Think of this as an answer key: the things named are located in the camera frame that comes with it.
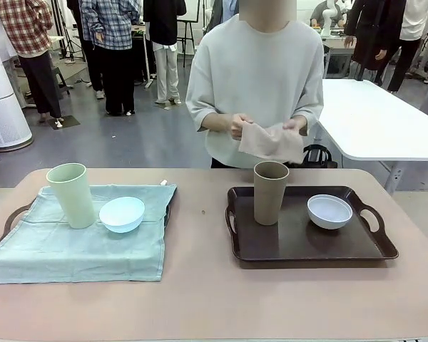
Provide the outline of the person's left hand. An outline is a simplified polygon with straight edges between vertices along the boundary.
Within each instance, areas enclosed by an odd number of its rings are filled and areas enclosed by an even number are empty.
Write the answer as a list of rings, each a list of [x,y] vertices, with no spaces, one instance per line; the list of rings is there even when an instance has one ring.
[[[307,135],[307,119],[304,116],[296,115],[289,119],[286,123],[283,124],[282,128],[284,130],[293,130],[296,133],[306,136]]]

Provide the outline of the person's right hand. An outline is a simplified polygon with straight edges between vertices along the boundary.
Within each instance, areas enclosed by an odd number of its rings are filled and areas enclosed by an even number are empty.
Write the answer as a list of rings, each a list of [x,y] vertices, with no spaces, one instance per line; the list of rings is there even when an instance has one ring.
[[[228,131],[234,140],[241,140],[244,124],[253,124],[254,121],[246,114],[234,114],[230,120]]]

